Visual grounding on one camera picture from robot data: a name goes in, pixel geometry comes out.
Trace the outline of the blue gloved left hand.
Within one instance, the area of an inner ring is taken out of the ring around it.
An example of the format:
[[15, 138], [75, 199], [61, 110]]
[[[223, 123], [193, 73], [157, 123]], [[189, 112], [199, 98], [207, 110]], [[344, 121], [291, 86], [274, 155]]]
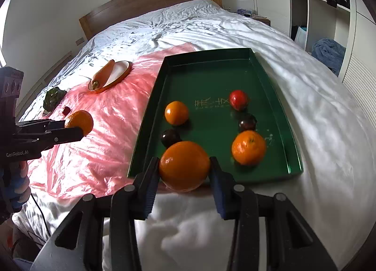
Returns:
[[1, 166], [1, 223], [28, 201], [31, 194], [28, 170], [27, 161]]

